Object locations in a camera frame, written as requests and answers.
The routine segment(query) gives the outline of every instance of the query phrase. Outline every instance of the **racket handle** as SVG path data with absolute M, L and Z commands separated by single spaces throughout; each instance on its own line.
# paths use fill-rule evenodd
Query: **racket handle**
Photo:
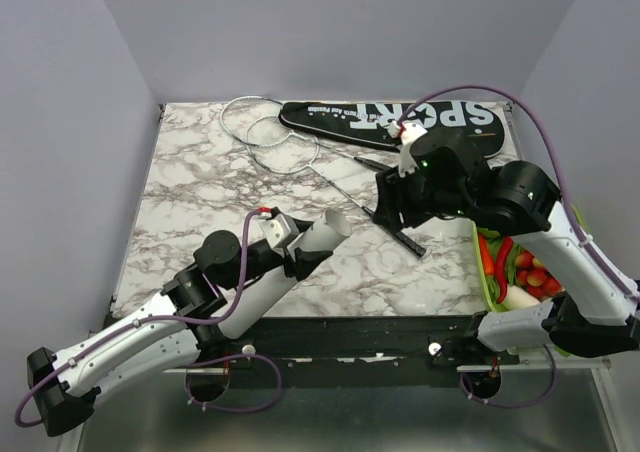
M 374 170 L 376 172 L 385 172 L 391 168 L 388 165 L 376 162 L 375 160 L 365 159 L 364 157 L 354 157 L 353 160 L 365 166 L 367 169 Z
M 373 217 L 373 210 L 369 207 L 361 207 L 365 214 L 369 217 Z M 402 232 L 391 232 L 389 229 L 383 226 L 379 226 L 382 230 L 384 230 L 389 237 L 402 245 L 405 249 L 411 252 L 416 258 L 421 259 L 424 257 L 424 254 L 427 253 L 427 249 L 422 247 L 413 239 L 409 238 L 407 235 Z

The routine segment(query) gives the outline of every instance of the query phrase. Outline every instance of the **marble table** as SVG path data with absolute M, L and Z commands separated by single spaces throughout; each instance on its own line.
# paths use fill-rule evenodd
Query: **marble table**
M 211 232 L 240 234 L 247 211 L 277 206 L 294 217 L 318 218 L 333 208 L 351 222 L 353 235 L 311 277 L 298 284 L 270 316 L 357 316 L 471 314 L 483 308 L 471 222 L 433 219 L 405 233 L 427 249 L 417 260 L 323 179 L 305 171 L 269 174 L 244 146 L 219 124 L 224 104 L 167 105 L 140 203 L 135 228 L 112 306 L 122 317 L 144 302 L 175 272 L 193 261 L 193 251 Z M 504 118 L 504 104 L 492 109 Z M 246 130 L 261 116 L 277 113 L 275 104 L 256 104 L 225 114 L 232 130 Z M 397 155 L 331 143 L 393 165 Z M 501 164 L 517 158 L 511 134 Z M 357 199 L 375 208 L 374 173 L 335 153 L 323 152 L 318 168 Z M 250 240 L 260 238 L 252 226 Z

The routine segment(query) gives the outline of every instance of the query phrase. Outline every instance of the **white radish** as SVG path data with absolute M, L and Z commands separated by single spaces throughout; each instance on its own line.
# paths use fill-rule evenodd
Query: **white radish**
M 502 301 L 509 310 L 518 310 L 539 304 L 540 301 L 516 285 L 507 286 L 507 296 Z

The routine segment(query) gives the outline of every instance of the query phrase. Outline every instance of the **gray wall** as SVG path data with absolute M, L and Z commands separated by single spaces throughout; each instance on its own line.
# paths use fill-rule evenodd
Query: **gray wall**
M 0 450 L 46 451 L 43 428 L 13 425 L 25 358 L 104 317 L 158 108 L 102 0 L 0 0 L 0 16 Z
M 105 0 L 166 101 L 520 91 L 573 0 Z
M 558 148 L 598 244 L 640 278 L 640 1 L 576 0 L 523 97 Z M 547 163 L 533 131 L 529 156 Z M 614 360 L 614 381 L 640 444 L 640 353 Z

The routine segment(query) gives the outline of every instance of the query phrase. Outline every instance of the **white cylinder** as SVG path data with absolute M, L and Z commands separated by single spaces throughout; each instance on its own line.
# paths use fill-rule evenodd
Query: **white cylinder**
M 299 240 L 294 241 L 293 248 L 300 247 L 306 252 L 333 251 L 350 235 L 351 225 L 347 219 L 339 212 L 329 209 L 300 236 Z M 285 276 L 283 267 L 268 272 L 242 293 L 240 303 L 233 314 L 218 324 L 220 332 L 229 339 L 237 339 L 297 283 L 295 277 Z M 220 315 L 228 307 L 227 305 L 221 309 Z

